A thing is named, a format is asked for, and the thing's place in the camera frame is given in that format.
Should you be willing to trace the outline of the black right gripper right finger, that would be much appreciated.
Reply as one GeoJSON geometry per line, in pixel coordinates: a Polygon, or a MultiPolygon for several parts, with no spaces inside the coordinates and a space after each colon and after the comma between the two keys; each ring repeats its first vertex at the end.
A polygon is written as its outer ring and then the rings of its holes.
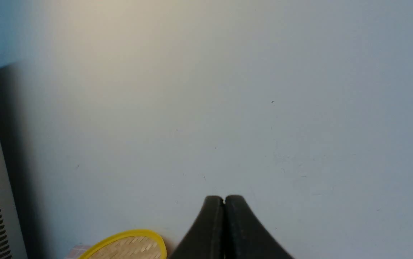
{"type": "Polygon", "coordinates": [[[292,259],[240,195],[225,198],[226,259],[292,259]]]}

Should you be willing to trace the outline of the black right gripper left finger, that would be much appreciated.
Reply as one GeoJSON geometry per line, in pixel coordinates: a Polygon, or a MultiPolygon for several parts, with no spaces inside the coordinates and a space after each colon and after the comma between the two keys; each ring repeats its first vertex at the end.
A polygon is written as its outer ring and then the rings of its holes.
{"type": "Polygon", "coordinates": [[[223,259],[224,201],[207,196],[196,220],[170,254],[170,259],[223,259]]]}

